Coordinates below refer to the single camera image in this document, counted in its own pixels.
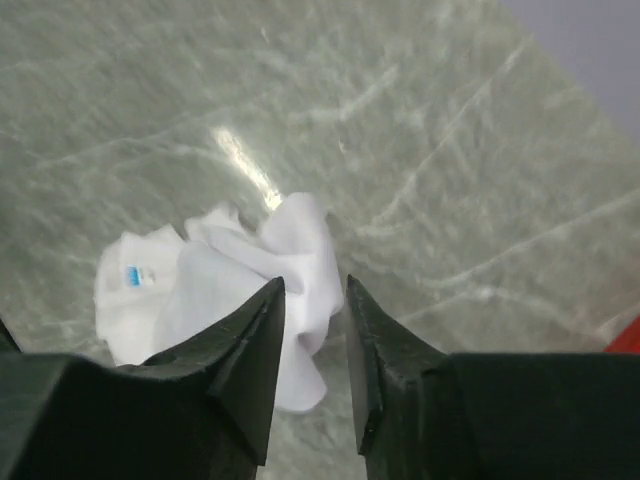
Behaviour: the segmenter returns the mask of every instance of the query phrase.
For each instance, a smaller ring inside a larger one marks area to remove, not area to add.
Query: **marble floor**
[[[640,152],[495,0],[0,5],[0,312],[108,361],[123,230],[315,193],[339,265],[445,350],[602,348],[640,311]],[[263,479],[364,479],[339,319]]]

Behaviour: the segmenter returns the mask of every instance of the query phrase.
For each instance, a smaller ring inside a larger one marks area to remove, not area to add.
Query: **crumpled white towel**
[[[305,412],[326,393],[312,356],[343,304],[325,212],[310,194],[287,197],[253,234],[221,204],[144,237],[108,247],[95,286],[96,329],[116,364],[139,364],[226,317],[268,280],[286,288],[276,407]]]

